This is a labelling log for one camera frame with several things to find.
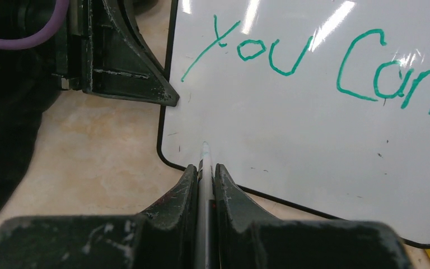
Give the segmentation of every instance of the cable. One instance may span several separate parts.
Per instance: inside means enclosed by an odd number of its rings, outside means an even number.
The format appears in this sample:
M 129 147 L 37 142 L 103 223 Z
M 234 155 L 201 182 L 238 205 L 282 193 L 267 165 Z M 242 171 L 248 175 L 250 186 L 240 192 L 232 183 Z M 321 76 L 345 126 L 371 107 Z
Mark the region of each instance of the cable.
M 22 39 L 0 39 L 0 49 L 21 50 L 30 49 L 49 40 L 57 33 L 67 15 L 70 0 L 55 0 L 55 9 L 50 20 L 40 31 Z

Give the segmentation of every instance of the marble countertop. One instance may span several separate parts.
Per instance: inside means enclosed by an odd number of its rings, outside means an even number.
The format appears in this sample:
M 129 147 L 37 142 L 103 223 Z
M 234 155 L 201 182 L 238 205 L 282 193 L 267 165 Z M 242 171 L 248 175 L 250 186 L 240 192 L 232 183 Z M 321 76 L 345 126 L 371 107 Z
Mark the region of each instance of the marble countertop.
M 165 60 L 171 1 L 158 0 L 137 22 L 156 58 Z M 181 171 L 157 156 L 158 105 L 62 92 L 44 113 L 29 171 L 0 213 L 135 214 L 166 193 Z M 281 219 L 322 219 L 260 197 Z M 407 247 L 416 268 L 430 268 L 423 250 Z

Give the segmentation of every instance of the marker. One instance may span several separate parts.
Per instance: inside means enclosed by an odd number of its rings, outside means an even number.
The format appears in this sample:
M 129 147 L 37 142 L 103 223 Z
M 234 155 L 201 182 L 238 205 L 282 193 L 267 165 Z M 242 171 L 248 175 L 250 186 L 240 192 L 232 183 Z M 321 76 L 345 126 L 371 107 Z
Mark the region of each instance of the marker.
M 200 158 L 194 268 L 219 269 L 217 204 L 213 192 L 212 157 L 207 142 L 202 144 Z

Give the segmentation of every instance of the beige surface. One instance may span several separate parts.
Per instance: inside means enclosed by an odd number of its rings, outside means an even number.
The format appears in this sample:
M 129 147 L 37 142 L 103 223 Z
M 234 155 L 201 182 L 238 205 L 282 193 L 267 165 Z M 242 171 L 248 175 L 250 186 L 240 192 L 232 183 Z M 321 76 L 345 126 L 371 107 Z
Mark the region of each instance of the beige surface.
M 170 1 L 159 0 L 137 20 L 162 63 L 169 10 Z M 182 175 L 157 156 L 158 116 L 157 105 L 63 92 L 44 113 L 29 171 L 0 224 L 22 215 L 134 214 L 149 206 Z M 321 219 L 252 198 L 281 219 Z M 408 252 L 417 268 L 430 268 L 424 251 Z

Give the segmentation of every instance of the whiteboard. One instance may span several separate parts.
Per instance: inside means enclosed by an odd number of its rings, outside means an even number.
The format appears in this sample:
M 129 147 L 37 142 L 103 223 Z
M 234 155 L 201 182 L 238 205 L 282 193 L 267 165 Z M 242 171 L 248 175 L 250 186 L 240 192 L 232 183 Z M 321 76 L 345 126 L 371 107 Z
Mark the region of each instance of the whiteboard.
M 430 247 L 430 1 L 179 0 L 168 162 Z

